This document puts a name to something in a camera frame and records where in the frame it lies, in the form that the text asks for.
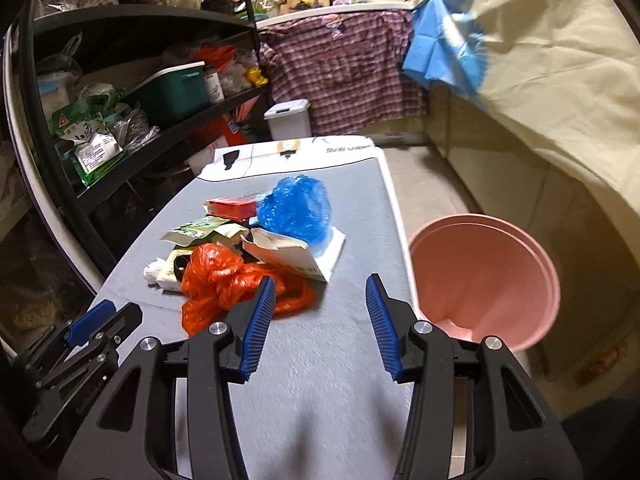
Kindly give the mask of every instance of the small cardboard box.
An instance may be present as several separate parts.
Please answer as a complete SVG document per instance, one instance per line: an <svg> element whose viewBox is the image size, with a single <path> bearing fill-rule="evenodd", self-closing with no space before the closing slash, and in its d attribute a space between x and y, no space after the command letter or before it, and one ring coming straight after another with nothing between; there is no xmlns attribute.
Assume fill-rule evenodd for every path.
<svg viewBox="0 0 640 480"><path fill-rule="evenodd" d="M262 262L279 265L294 274L320 282L329 282L345 239L335 227L331 227L327 240L316 248L302 240L261 228L251 229L251 234L252 242L242 238L245 251Z"/></svg>
<svg viewBox="0 0 640 480"><path fill-rule="evenodd" d="M167 292L181 292L180 282L174 274L174 262L178 256L193 253L193 249L174 249L167 256L166 263L162 266L156 282L162 290Z"/></svg>

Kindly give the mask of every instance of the gray ironing board cover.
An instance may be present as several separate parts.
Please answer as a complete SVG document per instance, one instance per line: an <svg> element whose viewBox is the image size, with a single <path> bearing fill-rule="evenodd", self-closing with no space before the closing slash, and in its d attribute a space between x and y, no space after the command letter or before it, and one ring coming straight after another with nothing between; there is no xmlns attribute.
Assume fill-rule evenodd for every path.
<svg viewBox="0 0 640 480"><path fill-rule="evenodd" d="M389 480L399 457L411 386L393 383L383 369L364 286L377 272L392 297L411 302L413 274L382 150L370 146L360 160L352 160L303 171L324 182L332 223L346 234L330 283L312 282L316 304L271 323L258 371L248 383L230 385L251 480ZM147 286L142 276L149 262L172 248L161 235L201 217L207 198L265 192L282 177L300 173L226 182L197 178L168 203L94 301L109 299L117 307L133 301L142 307L142 325L119 349L121 362L144 336L163 343L186 338L180 326L184 298ZM184 380L178 384L176 421L178 472L190 476Z"/></svg>

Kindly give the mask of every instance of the blue gripper pad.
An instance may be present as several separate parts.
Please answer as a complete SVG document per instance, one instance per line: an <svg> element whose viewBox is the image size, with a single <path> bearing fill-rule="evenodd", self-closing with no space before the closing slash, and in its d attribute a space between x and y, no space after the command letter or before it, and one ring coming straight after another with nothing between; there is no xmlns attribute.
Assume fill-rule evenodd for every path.
<svg viewBox="0 0 640 480"><path fill-rule="evenodd" d="M65 341L71 347L86 344L115 313L115 305L109 300L102 300L69 326Z"/></svg>

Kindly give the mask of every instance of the ironing board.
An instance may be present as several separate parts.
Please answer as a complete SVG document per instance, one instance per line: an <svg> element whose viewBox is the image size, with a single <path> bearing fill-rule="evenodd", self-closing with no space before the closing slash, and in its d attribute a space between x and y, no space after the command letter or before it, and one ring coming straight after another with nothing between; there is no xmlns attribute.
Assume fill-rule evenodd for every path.
<svg viewBox="0 0 640 480"><path fill-rule="evenodd" d="M251 480L388 480L412 389L393 383L383 369L364 301L366 277L377 272L391 297L417 301L388 167L370 139L317 137L216 150L214 162L129 248L94 304L109 299L142 308L142 325L120 346L120 362L145 336L163 343L186 338L184 298L148 286L142 276L149 262L172 249L162 234L203 216L208 198L266 192L301 173L324 182L332 223L346 241L330 282L311 282L316 303L275 319L258 371L247 384L229 386L244 461ZM176 441L178 473L188 476L184 382L178 384Z"/></svg>

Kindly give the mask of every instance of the white trash can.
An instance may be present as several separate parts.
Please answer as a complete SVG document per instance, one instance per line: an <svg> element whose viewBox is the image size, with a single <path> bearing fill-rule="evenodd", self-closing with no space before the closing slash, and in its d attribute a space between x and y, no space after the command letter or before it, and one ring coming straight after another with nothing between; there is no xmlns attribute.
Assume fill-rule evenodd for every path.
<svg viewBox="0 0 640 480"><path fill-rule="evenodd" d="M308 99L273 105L264 113L264 118L269 121L273 140L311 137Z"/></svg>

